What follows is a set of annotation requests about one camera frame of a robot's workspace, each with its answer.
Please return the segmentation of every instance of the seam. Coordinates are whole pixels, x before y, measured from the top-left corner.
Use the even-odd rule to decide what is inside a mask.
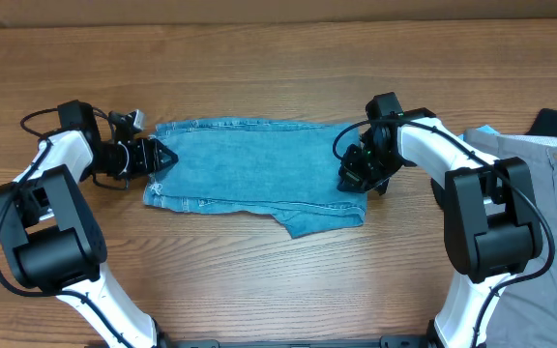
[[[323,125],[323,124],[313,124],[313,123],[310,124],[294,123],[294,122],[281,121],[281,120],[270,121],[265,119],[258,119],[255,121],[251,121],[251,120],[229,121],[227,118],[227,120],[222,122],[216,121],[216,122],[204,123],[203,121],[205,120],[209,120],[209,119],[178,121],[178,122],[171,122],[162,125],[164,125],[163,127],[171,128],[174,131],[175,130],[187,131],[190,130],[191,128],[194,128],[195,131],[201,131],[201,130],[206,131],[206,130],[215,130],[215,129],[239,129],[239,128],[246,128],[246,127],[259,127],[259,128],[272,127],[272,128],[277,128],[276,130],[273,131],[283,131],[281,128],[283,129],[297,128],[298,130],[310,130],[310,129],[322,129],[322,128],[327,128],[332,126],[339,126],[339,124]]]
[[[199,126],[187,129],[176,129],[182,131],[310,131],[310,130],[320,130],[324,127],[310,127],[301,125],[219,125],[219,126]]]
[[[342,210],[346,210],[346,209],[358,209],[360,212],[362,212],[363,214],[366,212],[365,209],[363,209],[360,205],[357,205],[355,203],[343,203],[343,204],[314,204],[314,203],[306,203],[306,202],[291,202],[291,201],[239,201],[239,200],[229,200],[229,199],[209,199],[209,198],[201,198],[201,197],[180,197],[180,196],[168,196],[169,198],[174,198],[174,199],[182,199],[182,206],[184,207],[184,209],[186,209],[186,211],[189,211],[189,201],[190,200],[197,200],[198,202],[204,201],[204,205],[200,205],[199,207],[205,207],[208,206],[210,204],[215,204],[215,203],[224,203],[224,204],[241,204],[241,205],[249,205],[249,206],[254,206],[254,205],[259,205],[259,204],[286,204],[286,205],[293,205],[293,206],[305,206],[305,207],[313,207],[313,208],[318,208],[318,209],[323,209],[323,210],[329,210],[329,211],[342,211]]]
[[[553,188],[553,197],[554,197],[554,206],[556,209],[556,216],[557,216],[557,185],[556,185],[556,173],[557,173],[557,162],[555,161],[555,159],[552,159],[550,156],[550,149],[547,149],[546,152],[546,157],[548,159],[548,163],[549,166],[551,167],[551,186]]]

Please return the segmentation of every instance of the light blue cloth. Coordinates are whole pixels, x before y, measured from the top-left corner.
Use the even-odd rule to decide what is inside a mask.
[[[269,214],[293,238],[360,226],[366,194],[337,189],[332,145],[347,126],[249,118],[157,125],[153,136],[179,162],[150,177],[143,201],[184,213]],[[337,151],[352,143],[359,143],[357,130]]]
[[[477,131],[483,131],[487,134],[499,134],[500,133],[498,130],[495,130],[494,128],[492,128],[490,125],[480,126],[476,130]],[[465,134],[461,134],[460,136],[458,136],[458,138],[463,140],[464,136],[465,136]]]

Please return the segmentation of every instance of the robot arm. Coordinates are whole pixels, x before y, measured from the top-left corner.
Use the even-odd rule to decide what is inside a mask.
[[[361,137],[362,148],[351,145],[341,158],[338,189],[376,189],[384,194],[390,177],[403,165],[420,166],[445,189],[444,243],[455,272],[442,311],[429,323],[426,343],[470,347],[490,289],[515,278],[542,250],[537,217],[490,170],[493,166],[507,175],[534,202],[528,166],[518,158],[499,160],[478,151],[427,109],[404,112],[394,93],[376,96],[366,106],[366,115],[371,128]],[[490,166],[483,167],[466,152]],[[504,204],[505,211],[488,216],[485,204]],[[486,326],[502,290],[497,295],[484,313],[477,344],[486,339]]]
[[[37,168],[21,180],[34,164],[30,165],[0,187],[0,212],[17,192],[0,234],[13,275],[23,287],[38,287],[71,305],[110,347],[168,347],[168,337],[136,307],[109,270],[103,233],[77,184],[96,173],[127,181],[173,165],[177,156],[156,139],[133,137],[142,131],[143,114],[138,110],[109,115],[117,131],[107,142],[100,139],[91,105],[71,101],[60,105],[58,113],[65,130],[39,142],[34,162],[44,158]],[[25,231],[51,218],[55,225],[32,234]]]

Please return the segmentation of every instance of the wood grain surface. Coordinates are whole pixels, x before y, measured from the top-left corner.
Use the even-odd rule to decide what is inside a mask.
[[[557,18],[557,0],[0,0],[9,28],[486,18]]]
[[[389,91],[454,132],[525,132],[541,108],[557,109],[557,20],[0,30],[0,185],[36,153],[18,120],[73,99],[140,108],[151,129],[222,115],[356,122]],[[55,126],[55,115],[32,121]],[[363,227],[297,240],[270,217],[144,207],[145,183],[81,189],[111,270],[174,338],[418,334],[446,297],[442,214],[419,168],[369,196]],[[0,286],[0,347],[96,340],[65,304]]]

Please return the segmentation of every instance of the gray fabric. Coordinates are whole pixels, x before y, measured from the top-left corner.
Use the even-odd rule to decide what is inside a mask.
[[[487,347],[557,347],[557,147],[477,130],[465,140],[500,159],[520,157],[532,176],[537,205],[553,229],[556,257],[550,271],[505,290],[487,327]],[[539,269],[547,256],[544,242],[539,258],[530,261],[526,273]]]
[[[555,136],[510,135],[510,134],[500,134],[500,136],[509,137],[516,140],[529,141],[541,145],[557,147],[557,137]]]

